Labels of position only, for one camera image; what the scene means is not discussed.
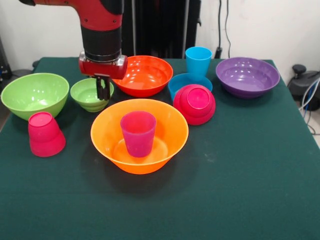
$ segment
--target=white wall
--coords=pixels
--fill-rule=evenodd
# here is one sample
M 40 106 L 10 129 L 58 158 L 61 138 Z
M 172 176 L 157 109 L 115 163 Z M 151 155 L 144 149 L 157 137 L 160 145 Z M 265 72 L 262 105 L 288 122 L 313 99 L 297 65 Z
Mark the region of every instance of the white wall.
M 221 23 L 224 30 L 226 0 Z M 273 59 L 285 81 L 301 63 L 320 69 L 320 0 L 229 0 L 231 56 Z M 202 27 L 197 45 L 215 51 L 219 0 L 202 0 Z M 82 50 L 80 21 L 71 7 L 27 6 L 0 0 L 0 36 L 12 69 L 31 68 L 46 57 L 78 56 Z M 222 57 L 228 43 L 222 32 Z
M 219 0 L 202 0 L 196 44 L 218 46 Z M 228 54 L 226 0 L 222 0 L 222 57 Z M 272 59 L 287 82 L 292 65 L 320 70 L 320 0 L 229 0 L 231 57 Z
M 0 0 L 0 36 L 13 70 L 32 69 L 41 57 L 76 57 L 83 49 L 79 17 L 67 6 Z

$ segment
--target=green tablecloth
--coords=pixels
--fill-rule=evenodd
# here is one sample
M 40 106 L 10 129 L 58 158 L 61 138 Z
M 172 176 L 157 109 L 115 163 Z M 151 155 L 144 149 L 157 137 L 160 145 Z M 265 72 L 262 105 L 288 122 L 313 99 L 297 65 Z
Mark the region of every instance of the green tablecloth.
M 320 152 L 287 87 L 235 98 L 217 63 L 207 74 L 215 115 L 190 126 L 185 147 L 152 174 L 101 156 L 90 140 L 98 114 L 70 97 L 56 118 L 67 145 L 51 158 L 31 154 L 27 122 L 11 115 L 0 133 L 0 239 L 320 239 Z M 76 58 L 43 58 L 35 72 L 70 86 L 84 78 Z M 130 98 L 116 88 L 110 104 Z M 171 103 L 167 89 L 153 98 Z

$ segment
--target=magenta bowl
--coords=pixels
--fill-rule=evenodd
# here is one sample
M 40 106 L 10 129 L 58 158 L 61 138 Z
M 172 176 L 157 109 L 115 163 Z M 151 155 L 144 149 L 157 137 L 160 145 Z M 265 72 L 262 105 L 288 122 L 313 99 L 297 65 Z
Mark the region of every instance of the magenta bowl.
M 275 67 L 249 57 L 225 59 L 216 66 L 215 71 L 224 89 L 243 99 L 260 97 L 280 81 Z
M 205 90 L 192 93 L 192 90 Z M 208 122 L 216 111 L 216 100 L 213 94 L 205 87 L 191 84 L 181 88 L 174 97 L 173 106 L 184 116 L 190 125 L 202 125 Z

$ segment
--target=large green bowl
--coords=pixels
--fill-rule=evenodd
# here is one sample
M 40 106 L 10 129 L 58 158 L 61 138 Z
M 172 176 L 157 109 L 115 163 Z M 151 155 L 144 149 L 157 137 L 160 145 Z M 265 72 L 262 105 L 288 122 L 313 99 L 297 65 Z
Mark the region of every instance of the large green bowl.
M 69 83 L 52 73 L 34 73 L 17 78 L 1 93 L 2 103 L 15 115 L 27 120 L 35 113 L 56 117 L 64 107 Z
M 110 97 L 114 94 L 114 90 L 114 86 L 110 82 Z M 91 113 L 101 111 L 109 102 L 98 99 L 97 80 L 95 78 L 78 81 L 71 87 L 70 95 L 83 109 Z

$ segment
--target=pink cup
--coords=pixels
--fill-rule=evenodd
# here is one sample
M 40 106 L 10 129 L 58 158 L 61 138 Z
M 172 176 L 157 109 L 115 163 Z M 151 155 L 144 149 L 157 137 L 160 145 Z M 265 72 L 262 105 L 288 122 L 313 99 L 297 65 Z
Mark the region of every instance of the pink cup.
M 64 149 L 66 139 L 49 112 L 38 112 L 29 118 L 31 152 L 38 157 L 51 157 Z
M 128 153 L 135 158 L 150 154 L 156 130 L 156 118 L 146 111 L 124 115 L 120 125 Z

